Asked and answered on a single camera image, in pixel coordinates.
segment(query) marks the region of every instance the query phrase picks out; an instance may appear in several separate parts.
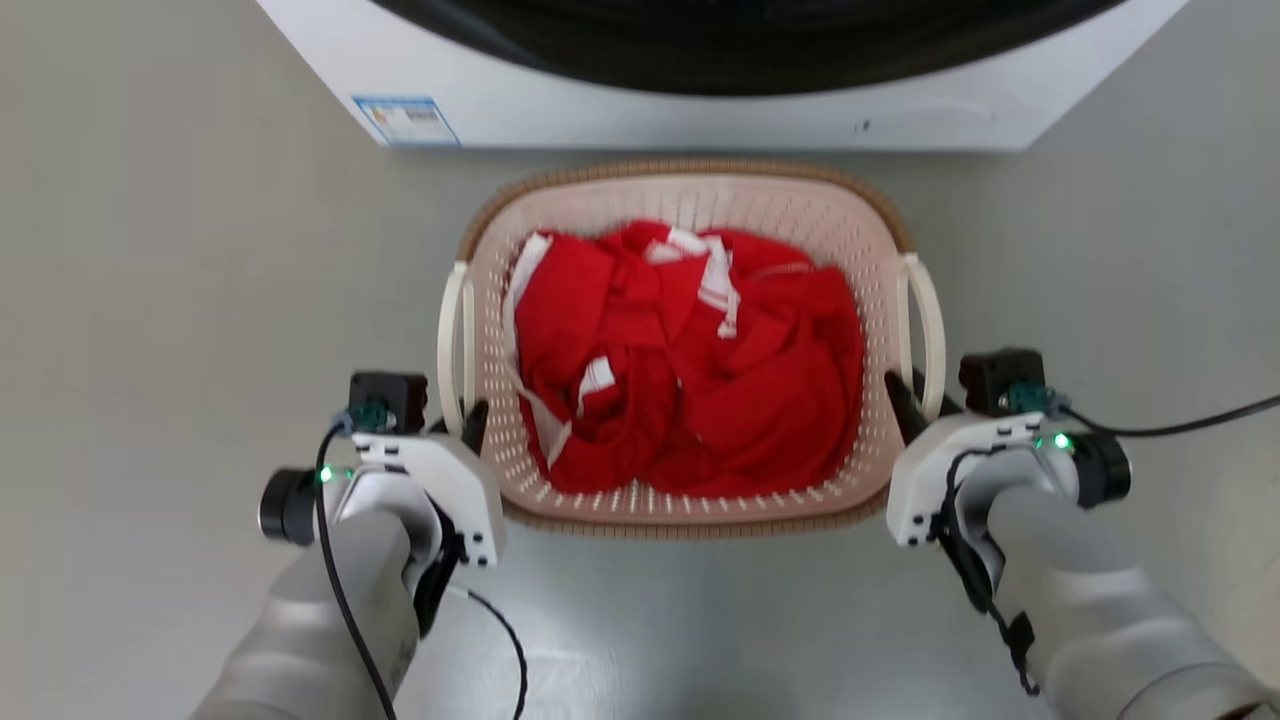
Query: red clothing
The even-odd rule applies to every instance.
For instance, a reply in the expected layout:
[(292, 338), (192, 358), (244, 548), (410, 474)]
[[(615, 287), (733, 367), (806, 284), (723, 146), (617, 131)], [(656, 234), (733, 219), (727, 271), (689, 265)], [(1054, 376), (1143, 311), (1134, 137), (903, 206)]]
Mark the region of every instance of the red clothing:
[(571, 428), (550, 464), (530, 433), (552, 486), (742, 497), (835, 474), (858, 436), (864, 347), (840, 270), (730, 229), (701, 234), (710, 251), (650, 222), (595, 242), (543, 234), (515, 327), (526, 388)]

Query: plastic laundry basket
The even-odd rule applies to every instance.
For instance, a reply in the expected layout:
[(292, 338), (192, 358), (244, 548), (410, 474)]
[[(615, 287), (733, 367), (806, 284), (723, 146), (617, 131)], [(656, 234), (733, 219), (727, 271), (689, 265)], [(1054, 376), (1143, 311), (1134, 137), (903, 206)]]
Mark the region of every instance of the plastic laundry basket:
[[(806, 491), (746, 498), (691, 498), (641, 482), (614, 492), (557, 492), (530, 456), (529, 433), (503, 372), (502, 300), (521, 242), (540, 228), (580, 237), (632, 219), (705, 231), (732, 227), (787, 242), (849, 279), (867, 338), (858, 441), (833, 478)], [(623, 537), (736, 537), (849, 524), (877, 512), (902, 450), (884, 391), (886, 370), (911, 378), (908, 288), (924, 329), (924, 414), (942, 402), (946, 350), (929, 275), (896, 210), (877, 191), (833, 170), (748, 160), (666, 160), (567, 170), (498, 193), (476, 217), (445, 284), (438, 380), (445, 424), (457, 434), (470, 407), (489, 400), (483, 457), (497, 469), (508, 518), (543, 529)], [(462, 387), (454, 380), (458, 314)]]

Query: washing machine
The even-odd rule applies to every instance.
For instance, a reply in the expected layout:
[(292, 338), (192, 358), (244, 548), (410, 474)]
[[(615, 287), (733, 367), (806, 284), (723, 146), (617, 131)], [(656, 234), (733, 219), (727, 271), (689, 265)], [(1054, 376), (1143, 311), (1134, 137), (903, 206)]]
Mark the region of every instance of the washing machine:
[(259, 0), (381, 145), (1023, 150), (1187, 0)]

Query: black cable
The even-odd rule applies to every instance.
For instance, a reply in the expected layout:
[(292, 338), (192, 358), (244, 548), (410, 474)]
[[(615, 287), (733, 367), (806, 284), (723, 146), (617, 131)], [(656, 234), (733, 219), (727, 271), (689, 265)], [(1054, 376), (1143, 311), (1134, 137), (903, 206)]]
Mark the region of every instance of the black cable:
[(1266, 400), (1260, 400), (1244, 407), (1236, 407), (1235, 410), (1228, 410), (1226, 413), (1219, 413), (1217, 415), (1210, 415), (1208, 418), (1202, 418), (1199, 420), (1192, 420), (1190, 423), (1181, 423), (1179, 425), (1166, 425), (1164, 428), (1138, 428), (1138, 429), (1121, 429), (1110, 428), (1100, 423), (1080, 415), (1075, 410), (1068, 407), (1066, 414), (1075, 418), (1091, 430), (1101, 434), (1107, 434), (1111, 437), (1167, 437), (1176, 436), (1180, 433), (1189, 433), (1192, 430), (1202, 430), (1204, 428), (1212, 428), (1213, 425), (1221, 425), (1222, 423), (1230, 423), (1231, 420), (1239, 420), (1240, 418), (1248, 418), (1249, 415), (1256, 415), (1263, 410), (1271, 410), (1272, 407), (1280, 406), (1280, 395), (1268, 397)]
[[(339, 421), (334, 424), (325, 433), (324, 441), (320, 442), (320, 450), (316, 452), (317, 484), (320, 483), (320, 473), (324, 470), (325, 455), (329, 452), (329, 443), (343, 429), (346, 429), (344, 423)], [(320, 528), (320, 552), (324, 555), (324, 569), (329, 573), (329, 585), (333, 588), (333, 598), (338, 602), (338, 611), (342, 612), (342, 620), (347, 624), (347, 632), (351, 633), (351, 642), (356, 644), (360, 660), (364, 661), (365, 670), (369, 671), (369, 679), (374, 682), (374, 689), (378, 691), (378, 700), (383, 703), (383, 714), (387, 715), (387, 720), (396, 720), (392, 696), (387, 692), (383, 675), (378, 671), (378, 665), (374, 662), (372, 653), (369, 652), (369, 646), (365, 644), (365, 637), (360, 634), (360, 628), (356, 626), (356, 616), (351, 614), (351, 605), (347, 603), (347, 593), (342, 591), (342, 582), (338, 580), (338, 568), (333, 562), (333, 546), (329, 542), (329, 520), (325, 519), (323, 486), (316, 488), (316, 525)]]
[(511, 623), (503, 618), (502, 612), (499, 612), (492, 602), (477, 594), (475, 591), (466, 588), (457, 589), (467, 593), (467, 597), (479, 602), (485, 610), (489, 611), (490, 615), (494, 616), (494, 619), (502, 623), (502, 626), (507, 630), (507, 635), (511, 638), (512, 647), (516, 648), (516, 660), (520, 661), (520, 696), (516, 698), (516, 714), (512, 715), (512, 717), (513, 720), (520, 720), (520, 716), (525, 714), (525, 694), (529, 693), (529, 662), (525, 661), (525, 646), (520, 644), (520, 637), (516, 635), (516, 629), (511, 626)]
[[(959, 570), (963, 575), (968, 577), (968, 583), (973, 583), (974, 587), (980, 588), (978, 584), (983, 578), (983, 570), (979, 570), (973, 557), (970, 556), (970, 548), (964, 542), (964, 536), (960, 533), (960, 516), (956, 511), (956, 474), (960, 471), (960, 462), (969, 456), (991, 456), (1000, 452), (1005, 452), (1006, 447), (996, 446), (991, 450), (966, 450), (960, 455), (956, 455), (955, 460), (951, 461), (951, 468), (947, 470), (947, 488), (946, 495), (942, 501), (942, 514), (947, 525), (947, 532), (951, 537), (956, 539), (956, 562), (959, 564)], [(1036, 697), (1041, 693), (1039, 685), (1032, 683), (1030, 676), (1027, 673), (1027, 657), (1019, 656), (1018, 651), (1014, 650), (1014, 643), (1009, 633), (1009, 624), (1005, 623), (1005, 616), (996, 607), (996, 598), (993, 593), (978, 593), (982, 598), (983, 610), (991, 619), (996, 621), (996, 629), (1000, 630), (1000, 639), (1005, 642), (1005, 647), (1009, 648), (1010, 659), (1014, 661), (1014, 669), (1018, 670), (1018, 680), (1023, 685), (1023, 692), (1030, 697)]]

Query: gray floor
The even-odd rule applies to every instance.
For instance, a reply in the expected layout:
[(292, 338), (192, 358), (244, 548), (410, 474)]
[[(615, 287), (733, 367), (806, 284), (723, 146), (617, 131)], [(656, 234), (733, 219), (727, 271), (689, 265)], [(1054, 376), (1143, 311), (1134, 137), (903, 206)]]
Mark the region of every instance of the gray floor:
[[(1115, 423), (1280, 387), (1280, 4), (1199, 0), (1030, 152), (824, 156), (886, 190), (952, 357), (1041, 347)], [(378, 150), (251, 0), (0, 9), (0, 715), (177, 717), (293, 555), (253, 509), (355, 366), (430, 368), (457, 238), (577, 154)], [(1133, 443), (1103, 510), (1280, 682), (1280, 414)], [(1039, 717), (946, 561), (877, 521), (705, 544), (511, 530), (529, 717)], [(402, 717), (504, 717), (448, 606)]]

